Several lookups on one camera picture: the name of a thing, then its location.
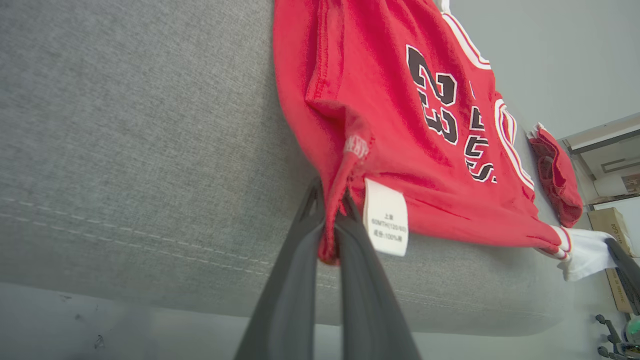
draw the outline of gray fabric cushion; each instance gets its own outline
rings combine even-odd
[[[278,104],[272,13],[5,1],[0,281],[250,316],[315,176]],[[535,174],[522,132],[517,145]],[[381,259],[415,331],[530,334],[570,296],[531,249],[412,236],[406,257]],[[319,273],[317,321],[339,323],[339,271]]]

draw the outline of white fabric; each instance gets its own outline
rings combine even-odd
[[[451,8],[449,7],[449,0],[441,0],[440,9],[442,10],[443,13],[451,13]]]
[[[616,267],[604,242],[612,238],[611,235],[601,231],[552,227],[558,233],[566,231],[569,235],[569,256],[561,260],[558,266],[563,269],[565,281],[577,281],[606,268]]]

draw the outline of white clothing tag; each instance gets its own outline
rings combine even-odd
[[[362,221],[373,248],[404,256],[409,240],[409,219],[404,195],[377,182],[364,179],[366,195]]]

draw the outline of red fabric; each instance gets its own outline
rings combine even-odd
[[[365,176],[404,193],[412,232],[558,249],[556,232],[537,219],[493,72],[446,16],[430,0],[275,2],[278,93],[323,182],[326,263],[337,257],[333,219],[342,195],[349,188],[362,209]],[[487,144],[471,146],[471,155],[480,156],[467,156],[468,142],[478,140]],[[482,169],[484,181],[474,179]]]
[[[537,126],[536,130],[537,137],[530,138],[529,143],[538,155],[540,183],[562,226],[573,227],[582,216],[583,204],[571,159],[544,127]]]

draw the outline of jersey lettering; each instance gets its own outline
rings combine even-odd
[[[456,103],[456,93],[458,91],[458,82],[453,75],[443,72],[436,72],[435,77],[427,66],[424,56],[418,49],[406,46],[406,62],[409,66],[409,72],[416,85],[420,103],[422,104],[422,114],[428,128],[441,135],[447,142],[456,145],[458,143],[458,121],[453,113],[445,109]],[[429,106],[429,90],[440,101],[442,106],[438,110],[435,106]],[[479,165],[485,150],[483,148],[489,146],[489,140],[483,137],[484,124],[482,123],[482,115],[477,106],[471,107],[471,118],[469,119],[469,136],[465,144],[465,163],[471,177],[479,182],[486,182],[491,179],[491,183],[497,183],[498,180],[492,176],[494,167],[493,163],[483,163]]]
[[[429,107],[427,80],[431,92],[444,106],[455,104],[458,83],[451,74],[436,73],[436,78],[434,78],[424,56],[410,45],[406,46],[406,62],[413,82],[418,86],[418,95],[427,126],[442,135],[449,143],[456,145],[458,143],[458,121],[451,112],[443,107],[440,107],[440,113]]]

